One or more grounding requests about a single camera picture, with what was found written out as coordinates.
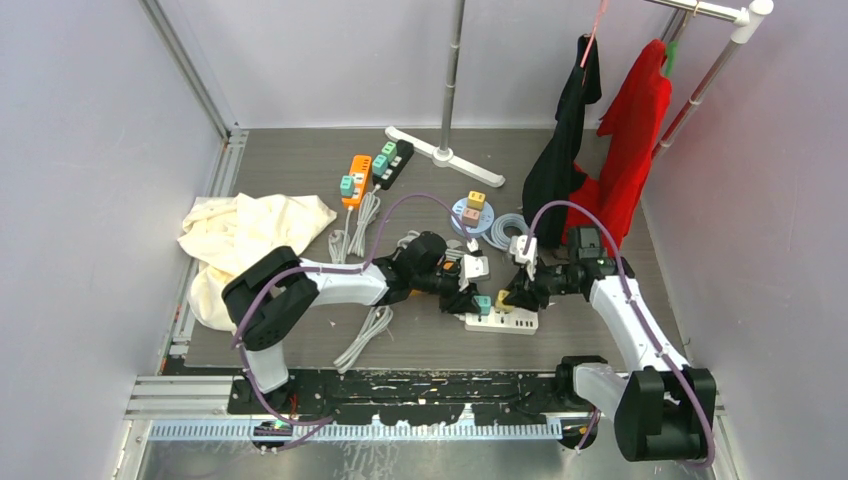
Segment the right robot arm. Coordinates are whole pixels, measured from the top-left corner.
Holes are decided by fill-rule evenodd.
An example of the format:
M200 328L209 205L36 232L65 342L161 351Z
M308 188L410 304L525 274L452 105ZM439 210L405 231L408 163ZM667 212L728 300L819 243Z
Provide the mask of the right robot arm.
M508 253L518 267L505 304L533 312L555 295L581 295L603 319L627 374L599 357L566 357L555 384L558 403L577 411L587 403L610 415L622 456L631 462L705 464L715 454L712 422L717 387L706 368L694 368L662 332L642 299L638 281L617 251L607 251L598 227L567 235L567 261L546 265L537 241L514 237Z

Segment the yellow plug adapter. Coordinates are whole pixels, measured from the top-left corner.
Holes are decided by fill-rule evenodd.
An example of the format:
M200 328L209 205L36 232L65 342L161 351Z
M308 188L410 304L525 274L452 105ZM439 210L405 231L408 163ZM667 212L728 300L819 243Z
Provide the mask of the yellow plug adapter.
M509 296L509 294L510 294L510 291L505 290L505 289L501 289L498 292L498 294L495 298L495 302L494 302L494 308L496 310L498 310L500 312L512 312L514 310L514 308L515 308L514 305L509 305L509 304L506 303L506 299Z

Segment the teal plug adapter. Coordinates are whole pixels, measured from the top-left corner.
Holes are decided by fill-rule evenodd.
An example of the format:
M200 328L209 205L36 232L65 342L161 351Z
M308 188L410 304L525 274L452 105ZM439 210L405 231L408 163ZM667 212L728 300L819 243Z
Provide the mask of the teal plug adapter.
M490 314L492 307L493 307L493 302L492 302L492 299L491 299L490 296L488 296L488 295L475 295L473 300L474 300L474 303L476 304L476 306L479 310L479 314L481 316L487 316L487 315Z

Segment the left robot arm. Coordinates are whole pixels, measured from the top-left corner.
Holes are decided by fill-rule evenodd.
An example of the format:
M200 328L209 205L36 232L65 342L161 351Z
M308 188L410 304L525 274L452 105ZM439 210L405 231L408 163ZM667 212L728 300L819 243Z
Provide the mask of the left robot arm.
M384 307L412 292L434 295L441 312L479 314L477 286L446 240L425 231L388 256L358 264L318 263L277 247L230 281L221 298L236 328L235 345L254 383L252 398L269 413L292 397L283 341L312 307L336 304Z

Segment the white power strip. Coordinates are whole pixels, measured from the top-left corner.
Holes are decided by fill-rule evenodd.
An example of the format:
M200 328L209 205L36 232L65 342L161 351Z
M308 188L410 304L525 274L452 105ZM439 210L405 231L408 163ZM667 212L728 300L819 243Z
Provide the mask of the white power strip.
M539 327L538 314L520 308L512 311L492 309L487 315L465 313L458 318L467 331L473 332L534 335Z

